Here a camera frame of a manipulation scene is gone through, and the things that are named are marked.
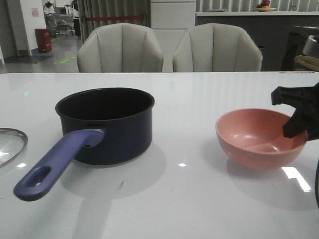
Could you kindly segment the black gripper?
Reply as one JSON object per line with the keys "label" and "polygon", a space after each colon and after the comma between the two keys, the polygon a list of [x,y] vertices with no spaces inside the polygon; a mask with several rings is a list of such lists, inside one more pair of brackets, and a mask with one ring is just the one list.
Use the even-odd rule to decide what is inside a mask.
{"label": "black gripper", "polygon": [[271,104],[285,104],[296,110],[283,126],[284,137],[306,132],[307,140],[319,138],[319,84],[311,87],[278,86],[271,92]]}

